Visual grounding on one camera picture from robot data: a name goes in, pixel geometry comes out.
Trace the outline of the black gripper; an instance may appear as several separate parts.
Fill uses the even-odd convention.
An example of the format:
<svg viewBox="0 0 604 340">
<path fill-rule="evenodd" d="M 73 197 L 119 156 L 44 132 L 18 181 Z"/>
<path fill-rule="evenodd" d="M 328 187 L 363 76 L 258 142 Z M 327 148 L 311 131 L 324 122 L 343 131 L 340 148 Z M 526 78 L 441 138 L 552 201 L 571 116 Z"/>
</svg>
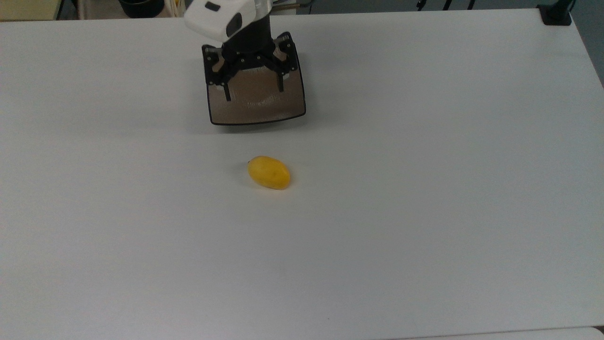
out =
<svg viewBox="0 0 604 340">
<path fill-rule="evenodd" d="M 299 69 L 291 35 L 282 33 L 273 40 L 270 15 L 242 28 L 222 48 L 207 47 L 207 86 L 222 87 L 225 100 L 230 102 L 229 81 L 242 68 L 262 65 L 276 73 L 279 92 L 284 91 L 285 76 Z"/>
</svg>

